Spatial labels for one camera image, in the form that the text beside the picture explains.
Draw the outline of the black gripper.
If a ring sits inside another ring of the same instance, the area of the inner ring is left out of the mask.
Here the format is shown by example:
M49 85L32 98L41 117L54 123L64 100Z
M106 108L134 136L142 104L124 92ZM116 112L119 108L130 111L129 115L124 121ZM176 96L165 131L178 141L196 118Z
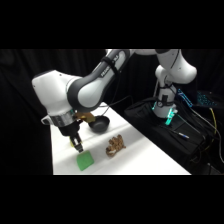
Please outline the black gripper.
M82 146L82 140L78 134L78 131L80 130L80 124L82 123L82 120L77 120L71 123L68 126L60 127L59 130L63 136L69 136L70 137L70 144L72 147L76 148L76 150L81 153L84 151Z

